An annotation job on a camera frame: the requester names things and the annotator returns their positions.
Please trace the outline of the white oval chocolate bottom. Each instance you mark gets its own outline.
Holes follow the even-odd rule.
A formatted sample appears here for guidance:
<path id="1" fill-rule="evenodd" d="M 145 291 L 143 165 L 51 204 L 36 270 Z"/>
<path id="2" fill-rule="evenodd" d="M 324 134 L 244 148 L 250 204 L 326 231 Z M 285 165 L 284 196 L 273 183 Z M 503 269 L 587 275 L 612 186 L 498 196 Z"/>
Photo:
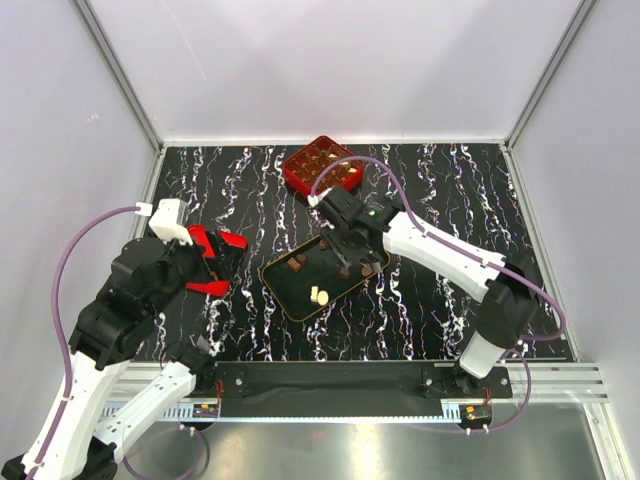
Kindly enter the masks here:
<path id="1" fill-rule="evenodd" d="M 317 295 L 317 303 L 319 305 L 326 305 L 329 301 L 329 295 L 326 291 L 320 291 Z"/>

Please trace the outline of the milk rectangular chocolate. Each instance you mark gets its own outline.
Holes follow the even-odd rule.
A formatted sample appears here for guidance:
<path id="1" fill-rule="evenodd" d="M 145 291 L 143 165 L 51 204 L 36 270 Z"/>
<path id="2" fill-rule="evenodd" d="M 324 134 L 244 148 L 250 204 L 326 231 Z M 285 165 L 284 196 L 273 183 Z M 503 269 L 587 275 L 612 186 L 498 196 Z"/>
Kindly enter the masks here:
<path id="1" fill-rule="evenodd" d="M 298 272 L 302 268 L 301 264 L 294 258 L 290 258 L 287 261 L 287 264 L 295 272 Z"/>

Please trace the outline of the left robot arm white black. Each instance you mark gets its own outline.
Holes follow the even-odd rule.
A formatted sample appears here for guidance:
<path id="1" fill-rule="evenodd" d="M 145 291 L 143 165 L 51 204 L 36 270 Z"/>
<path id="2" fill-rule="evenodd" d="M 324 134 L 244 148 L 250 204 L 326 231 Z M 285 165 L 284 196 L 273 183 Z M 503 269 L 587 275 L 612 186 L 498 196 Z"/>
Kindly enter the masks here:
<path id="1" fill-rule="evenodd" d="M 145 237 L 128 242 L 71 334 L 70 373 L 32 447 L 8 460 L 6 479 L 111 479 L 136 441 L 174 403 L 218 394 L 215 361 L 199 346 L 182 346 L 124 407 L 101 417 L 110 394 L 151 335 L 166 307 L 189 290 L 221 297 L 248 249 L 247 239 L 201 225 L 190 241 Z"/>

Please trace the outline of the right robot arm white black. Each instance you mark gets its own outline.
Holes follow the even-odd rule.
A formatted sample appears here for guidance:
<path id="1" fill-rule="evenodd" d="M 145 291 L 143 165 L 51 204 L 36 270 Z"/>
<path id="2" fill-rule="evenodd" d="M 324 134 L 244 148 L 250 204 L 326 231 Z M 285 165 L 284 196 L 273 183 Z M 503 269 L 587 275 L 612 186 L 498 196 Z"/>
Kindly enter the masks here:
<path id="1" fill-rule="evenodd" d="M 540 281 L 531 263 L 508 261 L 457 239 L 390 197 L 366 204 L 337 186 L 308 201 L 330 223 L 323 236 L 343 264 L 377 268 L 385 255 L 396 255 L 453 282 L 478 302 L 474 333 L 453 375 L 463 395 L 486 389 L 489 373 L 521 339 L 539 308 L 535 289 Z"/>

